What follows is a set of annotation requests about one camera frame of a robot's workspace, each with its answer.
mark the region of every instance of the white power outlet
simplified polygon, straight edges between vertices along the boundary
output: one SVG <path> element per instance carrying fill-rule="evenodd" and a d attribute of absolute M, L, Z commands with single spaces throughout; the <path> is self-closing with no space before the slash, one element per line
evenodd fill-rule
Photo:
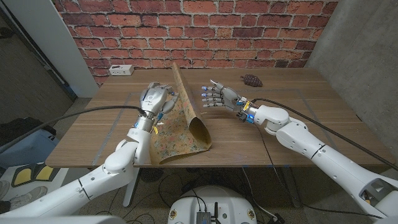
<path fill-rule="evenodd" d="M 134 67 L 132 65 L 112 65 L 109 71 L 111 75 L 131 75 Z"/>

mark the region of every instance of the pine cone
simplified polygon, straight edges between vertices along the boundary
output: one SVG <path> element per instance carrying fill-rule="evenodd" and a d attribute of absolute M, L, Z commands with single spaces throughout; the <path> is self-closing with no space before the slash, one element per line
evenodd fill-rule
<path fill-rule="evenodd" d="M 253 86 L 253 87 L 262 87 L 262 82 L 259 77 L 251 74 L 246 74 L 243 78 L 243 82 L 245 85 Z"/>

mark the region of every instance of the white sneaker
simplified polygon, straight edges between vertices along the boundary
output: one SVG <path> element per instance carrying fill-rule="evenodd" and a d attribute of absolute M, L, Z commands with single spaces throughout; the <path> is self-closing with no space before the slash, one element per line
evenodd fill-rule
<path fill-rule="evenodd" d="M 10 189 L 10 182 L 6 180 L 0 181 L 0 200 L 6 196 L 8 189 Z"/>
<path fill-rule="evenodd" d="M 44 186 L 36 187 L 35 189 L 31 190 L 29 193 L 21 195 L 19 197 L 13 198 L 10 200 L 11 202 L 11 209 L 14 210 L 24 205 L 27 205 L 34 200 L 43 197 L 47 193 L 47 188 Z"/>

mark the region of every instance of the wooden table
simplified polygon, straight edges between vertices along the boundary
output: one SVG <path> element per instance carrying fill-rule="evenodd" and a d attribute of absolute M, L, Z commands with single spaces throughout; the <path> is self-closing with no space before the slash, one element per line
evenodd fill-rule
<path fill-rule="evenodd" d="M 268 98 L 283 103 L 329 128 L 356 141 L 386 158 L 395 159 L 373 135 L 353 110 L 339 97 L 323 77 L 310 68 L 264 69 L 182 69 L 213 140 L 209 151 L 162 165 L 162 167 L 256 167 L 271 164 L 253 124 L 242 123 L 224 108 L 202 108 L 201 86 L 210 85 L 210 79 L 221 82 L 248 99 Z M 264 86 L 244 85 L 240 76 L 257 75 Z M 136 70 L 129 77 L 109 77 L 87 108 L 111 105 L 139 105 L 139 96 L 150 82 L 174 85 L 171 69 Z M 135 122 L 135 110 L 103 110 L 82 114 L 62 138 L 46 164 L 51 167 L 96 167 L 114 152 L 117 143 Z M 336 136 L 304 121 L 311 133 L 361 165 L 379 165 L 381 162 L 356 149 Z M 262 130 L 267 148 L 277 166 L 311 166 L 312 162 L 280 145 L 275 136 Z M 141 167 L 154 167 L 148 160 Z"/>

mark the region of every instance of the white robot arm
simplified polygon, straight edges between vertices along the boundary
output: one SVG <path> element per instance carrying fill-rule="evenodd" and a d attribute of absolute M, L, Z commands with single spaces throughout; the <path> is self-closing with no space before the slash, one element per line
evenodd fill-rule
<path fill-rule="evenodd" d="M 168 94 L 172 99 L 166 101 Z M 171 86 L 151 83 L 140 98 L 146 115 L 139 115 L 127 134 L 128 140 L 122 140 L 103 165 L 28 205 L 0 215 L 0 218 L 71 215 L 90 200 L 130 183 L 137 175 L 133 165 L 143 164 L 148 158 L 150 132 L 156 116 L 159 120 L 164 113 L 170 112 L 177 97 L 178 93 L 174 93 Z"/>
<path fill-rule="evenodd" d="M 286 148 L 309 158 L 324 173 L 345 189 L 366 212 L 382 218 L 397 215 L 398 181 L 368 171 L 316 138 L 306 125 L 289 117 L 282 108 L 262 105 L 258 107 L 239 96 L 234 90 L 212 81 L 214 86 L 205 91 L 216 93 L 205 96 L 203 107 L 224 106 L 237 111 L 237 116 L 248 123 L 262 125 L 267 133 L 276 136 Z"/>

